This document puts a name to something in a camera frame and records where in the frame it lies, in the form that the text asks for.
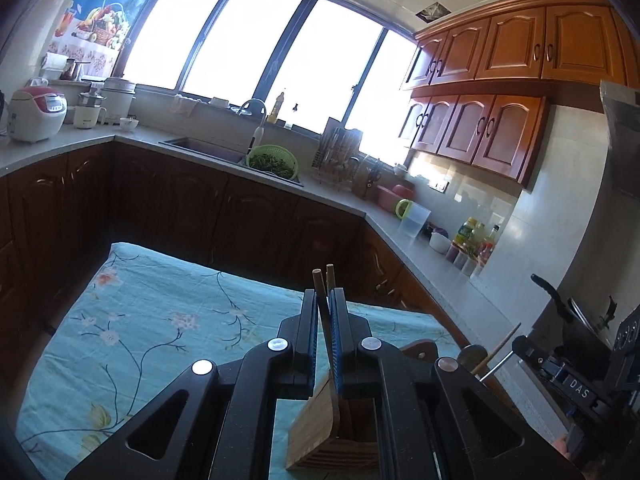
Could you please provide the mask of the person's right hand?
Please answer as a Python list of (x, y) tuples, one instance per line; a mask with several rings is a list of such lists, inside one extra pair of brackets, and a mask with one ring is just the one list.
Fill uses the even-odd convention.
[(561, 453), (567, 460), (569, 460), (570, 452), (568, 452), (567, 437), (568, 434), (563, 434), (561, 437), (557, 438), (552, 443), (552, 445), (559, 453)]

